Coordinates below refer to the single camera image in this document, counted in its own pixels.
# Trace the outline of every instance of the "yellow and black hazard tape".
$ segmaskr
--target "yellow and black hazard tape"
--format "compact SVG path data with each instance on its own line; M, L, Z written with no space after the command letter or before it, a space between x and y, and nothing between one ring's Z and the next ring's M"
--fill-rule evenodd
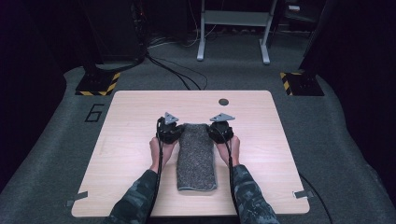
M301 73L280 73L280 77L282 78L283 87L285 88L286 94L293 95L293 92L291 91L290 84L287 79L287 75L299 76L299 75L301 75Z
M109 95L113 92L114 88L116 88L117 81L119 80L120 73L114 75L113 79L111 80L110 85L108 86L106 91L76 91L76 95Z

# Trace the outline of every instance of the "wooden table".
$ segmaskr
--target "wooden table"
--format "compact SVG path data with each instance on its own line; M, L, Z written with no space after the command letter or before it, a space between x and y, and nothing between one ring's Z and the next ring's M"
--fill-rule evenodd
M230 103L219 104L225 98ZM309 210L304 190L290 153L276 107L269 91L118 91L92 153L78 192L88 197L75 201L75 217L105 217L126 190L151 165L149 141L156 122L165 112L179 118L177 124L206 123L225 113L241 139L240 161L262 189L277 214L303 214ZM235 215L226 164L215 149L218 188L209 192L177 191L176 164L179 145L163 170L152 215Z

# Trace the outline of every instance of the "hand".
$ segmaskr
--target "hand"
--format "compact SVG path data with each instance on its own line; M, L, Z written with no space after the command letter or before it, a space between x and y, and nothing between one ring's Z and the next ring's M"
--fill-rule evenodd
M165 164L169 161L169 159L171 159L172 152L176 143L177 141L175 141L172 144L163 143L163 167L165 167ZM151 158L152 158L152 164L149 167L149 169L157 173L160 162L160 146L157 137L153 137L151 139L151 141L149 142L149 147L151 149Z
M233 166L239 165L239 146L241 145L241 141L239 138L234 135L229 141L228 141L228 146L230 147L231 150L231 157L233 157ZM221 158L224 160L224 162L229 165L228 159L228 149L225 146L225 143L223 144L216 144L216 147L218 148L219 154Z

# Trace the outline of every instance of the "camouflage sleeve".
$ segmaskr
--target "camouflage sleeve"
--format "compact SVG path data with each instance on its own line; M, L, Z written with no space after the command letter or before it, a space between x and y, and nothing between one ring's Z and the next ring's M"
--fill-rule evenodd
M279 223L245 165L233 168L233 187L241 223Z
M106 217L102 223L145 223L152 204L156 183L157 174L147 170L114 205L110 216Z

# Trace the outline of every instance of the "folded towel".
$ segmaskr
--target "folded towel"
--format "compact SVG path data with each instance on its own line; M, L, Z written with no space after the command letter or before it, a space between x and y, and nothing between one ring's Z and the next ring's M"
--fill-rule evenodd
M177 189L208 191L217 187L215 177L214 144L206 131L206 124L184 124L178 142Z

